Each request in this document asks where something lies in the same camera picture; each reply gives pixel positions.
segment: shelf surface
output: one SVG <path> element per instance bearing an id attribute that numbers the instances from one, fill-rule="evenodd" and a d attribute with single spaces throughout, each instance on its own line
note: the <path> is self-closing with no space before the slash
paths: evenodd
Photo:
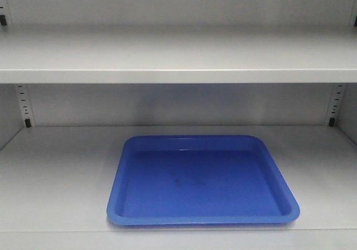
<path id="1" fill-rule="evenodd" d="M 259 137 L 299 203 L 300 217 L 287 225 L 123 228 L 110 224 L 105 210 L 122 146 L 143 134 Z M 90 247 L 102 242 L 102 249 L 115 244 L 123 249 L 199 245 L 214 249 L 222 243 L 233 248 L 241 237 L 245 239 L 236 245 L 247 247 L 250 242 L 266 249 L 357 246 L 356 160 L 356 145 L 339 129 L 325 126 L 23 129 L 0 152 L 0 241 L 11 249 L 20 249 L 24 242 L 48 249 L 51 242 L 62 239 Z"/>
<path id="2" fill-rule="evenodd" d="M 357 30 L 5 27 L 0 83 L 357 82 Z"/>

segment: tray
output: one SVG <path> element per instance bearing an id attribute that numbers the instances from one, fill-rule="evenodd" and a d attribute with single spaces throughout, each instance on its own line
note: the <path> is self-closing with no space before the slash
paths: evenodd
<path id="1" fill-rule="evenodd" d="M 299 213 L 252 136 L 130 138 L 107 207 L 119 225 L 286 223 Z"/>

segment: cabinet back wall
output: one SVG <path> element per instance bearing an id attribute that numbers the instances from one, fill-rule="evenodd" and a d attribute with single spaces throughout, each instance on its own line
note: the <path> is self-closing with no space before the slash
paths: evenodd
<path id="1" fill-rule="evenodd" d="M 19 24 L 353 25 L 354 0 L 8 0 Z"/>
<path id="2" fill-rule="evenodd" d="M 324 124 L 333 84 L 29 84 L 37 126 Z"/>

